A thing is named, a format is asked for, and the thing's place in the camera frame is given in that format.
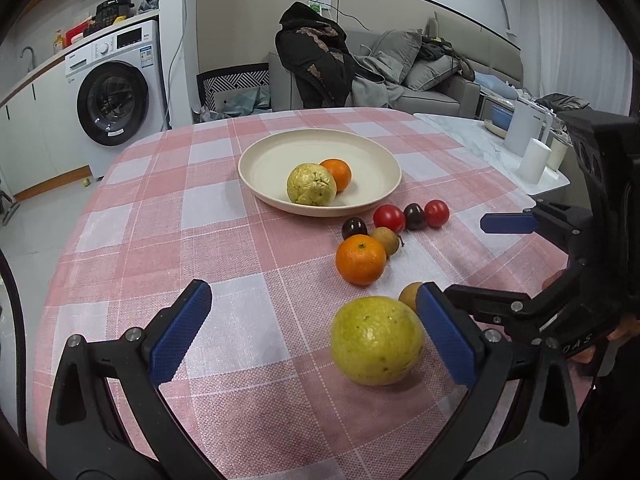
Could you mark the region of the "person's right hand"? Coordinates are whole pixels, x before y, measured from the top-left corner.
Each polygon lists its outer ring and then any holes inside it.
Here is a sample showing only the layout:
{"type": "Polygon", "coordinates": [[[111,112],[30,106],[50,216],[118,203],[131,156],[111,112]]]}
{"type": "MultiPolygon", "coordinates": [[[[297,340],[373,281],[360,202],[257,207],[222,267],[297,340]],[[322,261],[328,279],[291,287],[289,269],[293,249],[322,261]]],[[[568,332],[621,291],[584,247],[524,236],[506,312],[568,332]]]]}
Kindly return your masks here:
{"type": "MultiPolygon", "coordinates": [[[[549,276],[542,283],[542,288],[547,288],[551,284],[553,284],[560,276],[562,275],[562,271],[555,272],[555,274],[549,276]]],[[[639,335],[639,320],[636,318],[634,314],[626,314],[622,320],[620,321],[620,325],[616,327],[615,330],[612,330],[611,333],[608,334],[606,339],[608,341],[614,341],[620,338],[624,338],[626,336],[638,336],[639,335]]],[[[593,357],[596,355],[597,348],[592,346],[580,353],[572,356],[572,359],[580,364],[588,364],[592,361],[593,357]]]]}

